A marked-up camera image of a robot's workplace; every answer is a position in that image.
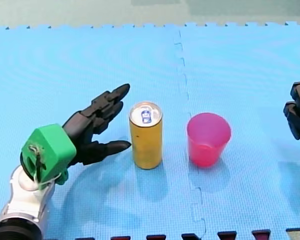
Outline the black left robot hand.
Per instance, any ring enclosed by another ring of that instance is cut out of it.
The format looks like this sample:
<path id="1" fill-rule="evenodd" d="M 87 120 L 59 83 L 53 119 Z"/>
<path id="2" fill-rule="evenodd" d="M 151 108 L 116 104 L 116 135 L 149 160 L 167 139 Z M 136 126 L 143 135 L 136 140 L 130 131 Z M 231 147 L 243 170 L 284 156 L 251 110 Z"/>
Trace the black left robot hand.
<path id="1" fill-rule="evenodd" d="M 122 99 L 128 94 L 130 85 L 123 84 L 113 91 L 105 91 L 91 101 L 83 110 L 76 111 L 62 126 L 76 148 L 76 155 L 67 165 L 78 163 L 84 166 L 99 163 L 106 157 L 127 150 L 131 143 L 115 140 L 108 143 L 93 141 L 93 135 L 104 132 L 109 123 L 121 112 Z"/>

